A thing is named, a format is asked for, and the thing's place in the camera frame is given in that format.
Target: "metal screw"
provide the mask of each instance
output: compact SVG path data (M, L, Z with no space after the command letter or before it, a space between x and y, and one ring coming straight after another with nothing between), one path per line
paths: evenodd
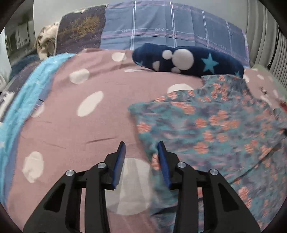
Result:
M99 163L98 164L98 168L105 168L106 167L106 164L105 163Z
M73 170L67 170L66 175L67 176L72 176L75 172Z
M218 171L216 169L211 169L210 174L216 176L218 174Z
M185 167L186 167L186 164L185 164L184 162L179 162L179 163L177 164L177 166L178 166L179 168L185 168Z

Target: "pink polka dot sheet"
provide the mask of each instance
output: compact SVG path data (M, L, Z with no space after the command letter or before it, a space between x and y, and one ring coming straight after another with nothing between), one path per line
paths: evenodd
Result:
M273 109L280 108L280 100L283 96L270 73L258 68L245 69L243 79L255 98L266 101Z
M120 184L106 192L111 232L155 231L149 217L151 164L127 108L203 84L197 77L142 68L131 56L132 51L85 49L57 71L48 98L19 139L7 211L21 229L67 170L90 169L124 141ZM84 194L80 222L84 232Z

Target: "white polka dot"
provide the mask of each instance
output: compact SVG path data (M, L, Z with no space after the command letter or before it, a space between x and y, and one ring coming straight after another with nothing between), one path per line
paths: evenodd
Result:
M22 172L30 183L34 183L44 170L43 156L38 151L33 151L28 157L25 158Z
M180 74L180 69L177 67L173 67L173 68L171 68L171 72Z
M173 53L173 64L181 70L188 70L194 63L194 57L190 51L180 48Z
M260 74L258 74L257 77L260 78L261 80L264 80L264 77Z
M84 117L89 115L104 97L103 92L95 92L82 101L77 109L77 115Z
M152 196L151 166L126 158L120 182L114 191L105 190L107 209L120 215L134 215L149 208Z
M175 84L175 85L172 85L171 87L169 87L167 89L167 93L171 93L174 91L180 91L180 90L192 91L193 88L191 86L188 86L185 83L178 83L178 84Z
M273 78L272 78L271 76L268 76L268 78L269 78L269 80L270 80L271 82L274 82L274 80L273 80Z
M165 51L163 51L163 52L162 52L162 57L163 57L164 59L166 59L166 60L171 59L171 57L172 57L172 51L170 51L170 50L165 50Z
M88 80L90 72L87 69L80 69L69 74L70 81L74 84L82 84Z
M249 83L250 79L247 75L243 75L243 79L245 80L246 83Z
M260 98L261 98L262 100L266 101L266 102L269 104L269 106L272 106L272 104L271 104L271 102L269 101L269 99L267 99L267 98L264 97L264 96L260 96Z
M127 59L127 56L124 53L113 53L112 59L114 61L124 61Z
M155 61L155 62L152 64L152 68L153 68L155 71L159 71L159 69L160 69L160 61Z
M85 48L85 49L83 49L79 54L82 54L82 53L87 53L87 49Z
M273 94L275 95L276 98L279 98L278 92L276 90L273 90Z
M143 71L144 69L126 69L125 72Z
M42 114L42 112L45 110L45 103L43 103L33 114L31 117L35 118L35 117L40 117L40 115Z

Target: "floral blanket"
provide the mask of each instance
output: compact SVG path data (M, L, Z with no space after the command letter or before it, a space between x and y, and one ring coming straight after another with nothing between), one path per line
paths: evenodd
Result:
M176 91L129 107L152 161L155 196L151 214L159 232L172 232L177 192L163 182L157 143L193 168L216 168L237 191L263 230L286 198L287 117L254 98L232 75L203 76L204 87ZM203 205L199 202L199 231Z

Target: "star-patterned cushion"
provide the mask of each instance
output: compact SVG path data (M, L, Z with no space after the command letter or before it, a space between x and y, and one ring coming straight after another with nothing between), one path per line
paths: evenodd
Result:
M145 43L133 52L136 64L159 72L173 72L201 77L231 74L243 77L242 64L230 55L195 46L171 48Z

